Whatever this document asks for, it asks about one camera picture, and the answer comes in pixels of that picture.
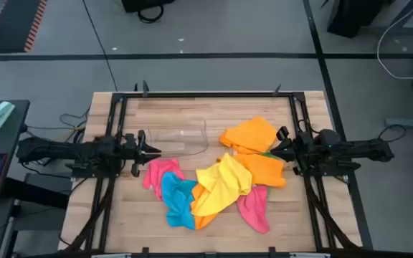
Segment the yellow microfiber towel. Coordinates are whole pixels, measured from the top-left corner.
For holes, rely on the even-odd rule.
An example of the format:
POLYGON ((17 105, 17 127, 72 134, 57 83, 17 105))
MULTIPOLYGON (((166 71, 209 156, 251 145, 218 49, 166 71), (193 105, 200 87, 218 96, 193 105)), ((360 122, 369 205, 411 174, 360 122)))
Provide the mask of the yellow microfiber towel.
POLYGON ((228 153, 214 165, 196 169, 196 177, 204 190, 191 209, 195 216, 217 214, 252 189, 252 174, 228 153))

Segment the black floor mat orange edge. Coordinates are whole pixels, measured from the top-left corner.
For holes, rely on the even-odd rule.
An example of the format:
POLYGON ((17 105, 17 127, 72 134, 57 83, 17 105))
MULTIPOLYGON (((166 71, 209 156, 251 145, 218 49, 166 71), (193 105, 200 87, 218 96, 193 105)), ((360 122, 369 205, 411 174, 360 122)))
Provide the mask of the black floor mat orange edge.
POLYGON ((48 0, 4 0, 0 8, 0 54, 30 52, 48 0))

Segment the pink microfiber towel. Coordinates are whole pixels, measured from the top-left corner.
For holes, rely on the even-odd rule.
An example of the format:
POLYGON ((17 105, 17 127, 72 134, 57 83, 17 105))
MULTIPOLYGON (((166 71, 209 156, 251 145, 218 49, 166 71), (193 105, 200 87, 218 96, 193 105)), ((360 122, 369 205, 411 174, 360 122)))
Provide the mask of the pink microfiber towel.
POLYGON ((150 161, 143 178, 142 184, 144 189, 153 190, 159 201, 163 200, 161 180, 167 172, 173 172, 178 178, 185 179, 184 173, 180 169, 179 161, 176 158, 150 161))
POLYGON ((270 225, 266 217, 267 187, 255 186, 246 196, 237 199, 237 208, 241 217, 258 233, 266 234, 270 225))

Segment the blue microfiber towel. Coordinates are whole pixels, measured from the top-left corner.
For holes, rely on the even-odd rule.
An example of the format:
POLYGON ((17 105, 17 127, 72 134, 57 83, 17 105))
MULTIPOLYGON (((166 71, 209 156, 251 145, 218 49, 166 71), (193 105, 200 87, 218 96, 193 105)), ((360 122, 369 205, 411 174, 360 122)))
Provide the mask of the blue microfiber towel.
POLYGON ((194 201, 192 189, 196 181, 179 178, 174 172, 166 172, 161 179, 161 195, 167 208, 166 220, 171 227, 186 227, 195 230, 191 202, 194 201))

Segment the clear plastic bin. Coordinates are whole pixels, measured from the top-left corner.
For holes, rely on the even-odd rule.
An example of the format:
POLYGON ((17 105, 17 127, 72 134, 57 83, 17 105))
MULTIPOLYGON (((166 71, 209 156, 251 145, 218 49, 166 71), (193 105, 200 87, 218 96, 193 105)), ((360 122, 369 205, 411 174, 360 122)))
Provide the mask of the clear plastic bin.
POLYGON ((144 130, 146 142, 159 149, 163 158, 195 156, 209 147, 203 118, 157 120, 144 130))

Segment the black desk base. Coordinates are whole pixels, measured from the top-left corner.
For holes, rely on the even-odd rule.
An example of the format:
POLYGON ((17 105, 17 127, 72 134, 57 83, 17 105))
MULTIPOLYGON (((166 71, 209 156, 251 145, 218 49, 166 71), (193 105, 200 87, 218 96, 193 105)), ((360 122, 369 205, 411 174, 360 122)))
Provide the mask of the black desk base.
POLYGON ((327 32, 345 38, 354 38, 360 33, 413 35, 413 0, 333 0, 333 9, 327 32), (405 1, 402 10, 388 25, 373 25, 373 21, 384 7, 405 1))

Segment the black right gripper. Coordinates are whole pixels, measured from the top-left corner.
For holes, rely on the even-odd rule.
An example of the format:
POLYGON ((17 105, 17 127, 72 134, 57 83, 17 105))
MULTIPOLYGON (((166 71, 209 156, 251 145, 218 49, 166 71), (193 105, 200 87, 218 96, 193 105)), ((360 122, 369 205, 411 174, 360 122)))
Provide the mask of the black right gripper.
POLYGON ((299 131, 295 138, 289 137, 289 131, 286 126, 282 126, 277 131, 277 139, 280 143, 270 150, 272 157, 283 159, 287 162, 295 161, 297 164, 293 168, 296 175, 301 176, 308 169, 308 154, 313 144, 311 134, 307 131, 299 131))

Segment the orange microfiber towel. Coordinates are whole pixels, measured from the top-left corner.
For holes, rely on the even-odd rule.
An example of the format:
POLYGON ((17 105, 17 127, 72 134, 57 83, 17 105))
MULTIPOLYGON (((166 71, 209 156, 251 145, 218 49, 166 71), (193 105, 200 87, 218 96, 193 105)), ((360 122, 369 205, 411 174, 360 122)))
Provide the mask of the orange microfiber towel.
POLYGON ((286 185, 283 161, 260 154, 237 154, 234 158, 252 174, 253 184, 278 188, 286 185))
POLYGON ((276 129, 262 117, 244 121, 233 128, 227 128, 219 142, 240 154, 267 152, 276 139, 276 129))
MULTIPOLYGON (((197 204, 199 203, 199 198, 205 191, 205 188, 201 184, 195 185, 192 189, 192 196, 194 197, 194 200, 191 202, 191 209, 194 209, 197 207, 197 204)), ((200 230, 206 227, 208 224, 210 224, 216 217, 218 213, 211 214, 208 216, 197 216, 194 215, 194 222, 195 222, 195 229, 200 230)))

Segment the black metal table frame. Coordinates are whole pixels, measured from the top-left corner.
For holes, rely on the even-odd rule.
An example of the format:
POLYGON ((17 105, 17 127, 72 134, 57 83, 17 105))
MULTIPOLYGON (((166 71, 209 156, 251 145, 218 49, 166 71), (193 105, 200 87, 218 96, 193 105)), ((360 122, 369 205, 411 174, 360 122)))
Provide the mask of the black metal table frame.
MULTIPOLYGON (((228 127, 255 116, 275 127, 289 131, 301 125, 303 118, 317 130, 332 128, 325 96, 321 91, 281 92, 152 92, 147 97, 134 92, 127 105, 112 104, 112 94, 96 92, 92 97, 85 137, 102 135, 107 128, 117 128, 119 115, 125 111, 124 129, 137 133, 154 125, 170 130, 176 124, 199 126, 206 131, 209 147, 193 150, 179 160, 187 178, 194 178, 198 168, 212 165, 226 148, 219 136, 228 127)), ((142 186, 141 178, 128 168, 115 181, 106 240, 107 252, 151 254, 222 253, 259 254, 270 247, 279 252, 309 252, 315 249, 305 183, 285 167, 287 184, 271 190, 267 203, 270 231, 260 234, 245 223, 236 206, 220 212, 204 229, 170 227, 163 217, 163 205, 142 186)))

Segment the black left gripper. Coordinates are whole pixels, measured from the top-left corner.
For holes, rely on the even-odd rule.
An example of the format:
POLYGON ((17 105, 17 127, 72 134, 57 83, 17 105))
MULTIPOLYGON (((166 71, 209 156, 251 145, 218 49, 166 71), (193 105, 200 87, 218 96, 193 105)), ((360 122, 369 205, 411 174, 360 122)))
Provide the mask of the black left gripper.
POLYGON ((139 176, 139 165, 160 158, 160 154, 145 154, 143 162, 143 152, 146 153, 160 153, 161 150, 154 148, 146 143, 146 134, 144 130, 139 130, 137 137, 134 134, 128 133, 124 135, 125 142, 123 144, 123 159, 132 160, 131 174, 139 176))

